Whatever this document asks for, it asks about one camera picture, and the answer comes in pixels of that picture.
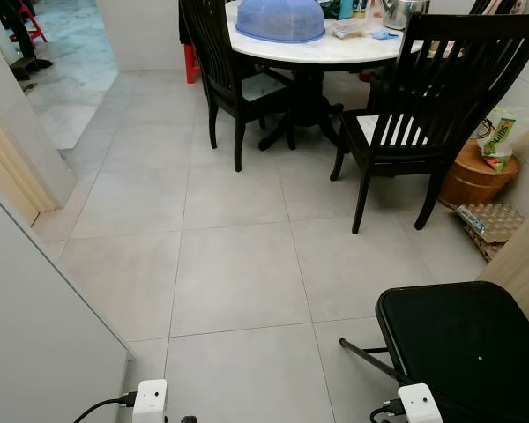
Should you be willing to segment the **black folding chair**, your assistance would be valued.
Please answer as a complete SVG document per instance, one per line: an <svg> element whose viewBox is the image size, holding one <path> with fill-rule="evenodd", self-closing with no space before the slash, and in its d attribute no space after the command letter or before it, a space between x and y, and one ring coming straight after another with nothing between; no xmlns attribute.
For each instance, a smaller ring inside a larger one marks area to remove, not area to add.
<svg viewBox="0 0 529 423"><path fill-rule="evenodd" d="M393 287L375 303L391 363L340 345L400 387L425 383L446 423L529 423L529 321L487 281Z"/></svg>

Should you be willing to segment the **clear plastic food container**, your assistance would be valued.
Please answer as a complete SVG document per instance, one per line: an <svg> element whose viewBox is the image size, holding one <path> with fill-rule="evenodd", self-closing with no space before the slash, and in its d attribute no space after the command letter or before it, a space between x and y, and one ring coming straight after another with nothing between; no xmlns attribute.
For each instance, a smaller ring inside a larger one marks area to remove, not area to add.
<svg viewBox="0 0 529 423"><path fill-rule="evenodd" d="M365 37L372 28L369 19L349 18L325 21L326 32L339 40Z"/></svg>

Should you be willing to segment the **blue mesh food cover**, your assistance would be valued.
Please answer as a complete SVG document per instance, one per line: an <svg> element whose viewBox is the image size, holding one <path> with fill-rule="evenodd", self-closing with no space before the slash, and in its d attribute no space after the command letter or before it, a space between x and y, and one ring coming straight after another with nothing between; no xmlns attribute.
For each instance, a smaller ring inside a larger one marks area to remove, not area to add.
<svg viewBox="0 0 529 423"><path fill-rule="evenodd" d="M316 0L242 0L234 27L251 39L273 43L309 43L326 33Z"/></svg>

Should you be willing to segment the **light wooden cabinet side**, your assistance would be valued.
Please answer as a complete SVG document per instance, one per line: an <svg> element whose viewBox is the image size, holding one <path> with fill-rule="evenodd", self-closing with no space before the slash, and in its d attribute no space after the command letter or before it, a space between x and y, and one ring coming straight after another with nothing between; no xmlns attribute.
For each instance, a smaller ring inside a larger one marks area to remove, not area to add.
<svg viewBox="0 0 529 423"><path fill-rule="evenodd" d="M505 289L529 322L529 218L499 249L479 274L479 279Z"/></svg>

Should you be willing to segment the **dark wooden slat chair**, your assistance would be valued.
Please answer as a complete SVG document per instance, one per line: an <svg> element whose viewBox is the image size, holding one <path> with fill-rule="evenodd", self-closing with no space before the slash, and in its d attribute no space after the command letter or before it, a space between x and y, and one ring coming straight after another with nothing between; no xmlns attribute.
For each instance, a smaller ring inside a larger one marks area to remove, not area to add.
<svg viewBox="0 0 529 423"><path fill-rule="evenodd" d="M521 15L526 0L474 0L471 15Z"/></svg>
<svg viewBox="0 0 529 423"><path fill-rule="evenodd" d="M529 61L529 13L413 15L390 79L368 108L341 114L332 170L361 170L352 233L375 176L428 174L414 228L426 225L458 154Z"/></svg>
<svg viewBox="0 0 529 423"><path fill-rule="evenodd" d="M225 0L177 0L180 24L197 52L207 105L211 147L217 146L219 110L234 118L234 169L242 170L242 144L247 124L268 115L289 113L295 82L259 67L232 49Z"/></svg>

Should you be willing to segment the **person in dark clothes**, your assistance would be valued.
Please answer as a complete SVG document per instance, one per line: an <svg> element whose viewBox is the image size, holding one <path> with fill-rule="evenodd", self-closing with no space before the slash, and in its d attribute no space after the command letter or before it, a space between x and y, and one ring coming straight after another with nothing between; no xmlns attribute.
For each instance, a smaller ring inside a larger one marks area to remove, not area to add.
<svg viewBox="0 0 529 423"><path fill-rule="evenodd" d="M22 59L18 59L10 65L11 72L18 81L30 79L30 73L50 68L53 64L47 59L39 59L35 55L35 46L32 43L30 33L26 30L26 24L18 11L15 3L11 0L0 0L0 21L5 29L11 29L18 40L21 48Z"/></svg>

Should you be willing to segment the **light wooden door frame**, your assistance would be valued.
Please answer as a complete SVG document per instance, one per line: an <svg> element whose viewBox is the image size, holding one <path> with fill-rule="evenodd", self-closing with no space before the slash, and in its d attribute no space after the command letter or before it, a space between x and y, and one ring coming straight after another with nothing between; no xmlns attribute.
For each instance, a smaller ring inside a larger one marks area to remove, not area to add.
<svg viewBox="0 0 529 423"><path fill-rule="evenodd" d="M13 133L0 121L0 194L29 226L44 212L56 209L46 185L23 157Z"/></svg>

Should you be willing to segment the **round wooden bucket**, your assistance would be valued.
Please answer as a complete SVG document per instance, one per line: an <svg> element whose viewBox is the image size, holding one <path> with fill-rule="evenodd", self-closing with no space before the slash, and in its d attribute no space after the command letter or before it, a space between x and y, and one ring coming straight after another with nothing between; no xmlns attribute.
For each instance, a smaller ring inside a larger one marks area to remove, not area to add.
<svg viewBox="0 0 529 423"><path fill-rule="evenodd" d="M481 156L477 138L469 138L447 174L438 202L446 208L490 203L503 186L514 181L521 165L510 159L502 172L496 172Z"/></svg>

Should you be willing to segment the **red metal chair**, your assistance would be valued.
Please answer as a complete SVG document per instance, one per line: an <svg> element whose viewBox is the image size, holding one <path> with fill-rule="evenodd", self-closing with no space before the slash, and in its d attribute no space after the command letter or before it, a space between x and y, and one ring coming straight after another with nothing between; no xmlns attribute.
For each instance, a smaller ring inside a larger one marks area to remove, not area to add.
<svg viewBox="0 0 529 423"><path fill-rule="evenodd" d="M31 5L26 3L26 0L10 0L16 7L16 11L19 16L23 18L23 24L32 24L32 27L26 26L28 37L31 40L42 40L43 43L48 43L48 39L44 36L44 32L41 29L40 24L35 19L35 11Z"/></svg>

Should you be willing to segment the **round white dining table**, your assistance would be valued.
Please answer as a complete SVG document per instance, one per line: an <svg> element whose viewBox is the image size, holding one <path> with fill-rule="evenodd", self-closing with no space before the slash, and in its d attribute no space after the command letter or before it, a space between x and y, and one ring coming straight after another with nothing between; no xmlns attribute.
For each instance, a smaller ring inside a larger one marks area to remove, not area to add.
<svg viewBox="0 0 529 423"><path fill-rule="evenodd" d="M290 104L289 121L281 124L269 136L262 138L259 149L264 152L296 126L321 129L333 144L339 140L337 126L332 116L342 110L324 95L324 74L329 71L360 71L389 65L400 56L405 35L398 40L379 41L369 34L357 39L339 40L328 32L315 41L306 43L279 43L251 39L235 29L237 8L242 0L225 4L229 40L232 49L253 64L292 73L295 82L295 100ZM367 18L372 23L370 31L389 29L380 18Z"/></svg>

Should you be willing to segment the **green yellow snack bag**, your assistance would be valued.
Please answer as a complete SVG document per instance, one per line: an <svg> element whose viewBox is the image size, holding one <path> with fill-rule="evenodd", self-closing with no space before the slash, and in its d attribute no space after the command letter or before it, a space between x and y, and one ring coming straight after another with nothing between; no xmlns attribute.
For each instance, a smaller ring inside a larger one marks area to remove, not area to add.
<svg viewBox="0 0 529 423"><path fill-rule="evenodd" d="M496 173L501 173L513 157L514 146L529 144L529 108L490 110L474 134L481 157Z"/></svg>

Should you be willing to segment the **red plastic stool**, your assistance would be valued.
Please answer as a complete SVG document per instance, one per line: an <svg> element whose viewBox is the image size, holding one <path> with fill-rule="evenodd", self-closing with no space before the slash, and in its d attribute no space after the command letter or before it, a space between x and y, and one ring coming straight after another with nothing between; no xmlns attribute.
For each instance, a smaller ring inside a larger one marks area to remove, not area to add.
<svg viewBox="0 0 529 423"><path fill-rule="evenodd" d="M183 53L185 60L185 81L188 84L195 84L197 74L201 71L200 65L197 63L196 50L190 44L183 44Z"/></svg>

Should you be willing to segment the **steel kettle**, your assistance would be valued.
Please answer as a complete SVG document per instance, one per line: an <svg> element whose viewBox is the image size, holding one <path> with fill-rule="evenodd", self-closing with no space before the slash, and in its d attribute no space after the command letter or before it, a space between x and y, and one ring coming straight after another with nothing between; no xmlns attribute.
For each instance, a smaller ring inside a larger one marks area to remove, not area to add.
<svg viewBox="0 0 529 423"><path fill-rule="evenodd" d="M405 31L411 16L425 15L431 0L382 0L383 26L393 31Z"/></svg>

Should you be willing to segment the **cardboard egg tray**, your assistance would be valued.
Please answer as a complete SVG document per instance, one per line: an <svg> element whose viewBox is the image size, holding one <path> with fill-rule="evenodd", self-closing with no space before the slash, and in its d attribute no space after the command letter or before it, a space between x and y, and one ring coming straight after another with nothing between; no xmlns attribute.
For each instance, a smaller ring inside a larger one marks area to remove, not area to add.
<svg viewBox="0 0 529 423"><path fill-rule="evenodd" d="M487 262L498 254L524 222L523 215L505 203L465 204L455 211L465 222L466 233Z"/></svg>

